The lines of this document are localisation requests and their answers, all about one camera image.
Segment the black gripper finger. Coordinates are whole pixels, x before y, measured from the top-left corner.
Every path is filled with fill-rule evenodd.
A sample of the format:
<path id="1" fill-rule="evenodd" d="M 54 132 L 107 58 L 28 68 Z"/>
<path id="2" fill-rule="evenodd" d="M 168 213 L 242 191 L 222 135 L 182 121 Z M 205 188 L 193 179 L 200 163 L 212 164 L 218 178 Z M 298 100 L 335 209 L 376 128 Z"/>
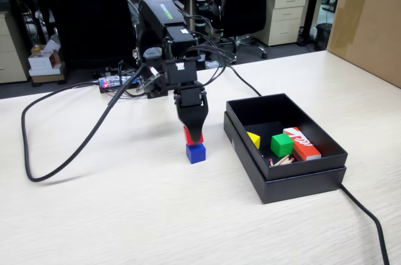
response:
<path id="1" fill-rule="evenodd" d="M 178 118 L 184 125 L 184 135 L 188 145 L 203 142 L 202 128 L 208 111 L 207 104 L 193 107 L 181 107 L 177 105 Z"/>

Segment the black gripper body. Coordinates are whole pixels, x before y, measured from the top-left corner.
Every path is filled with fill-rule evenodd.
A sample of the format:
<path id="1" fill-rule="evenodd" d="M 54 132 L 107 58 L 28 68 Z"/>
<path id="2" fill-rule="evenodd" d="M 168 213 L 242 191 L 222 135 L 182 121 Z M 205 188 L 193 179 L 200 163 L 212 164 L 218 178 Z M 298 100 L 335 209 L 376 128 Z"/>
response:
<path id="1" fill-rule="evenodd" d="M 177 107 L 206 107 L 204 85 L 198 81 L 196 59 L 165 60 L 162 63 L 162 82 L 167 91 L 173 91 Z"/>

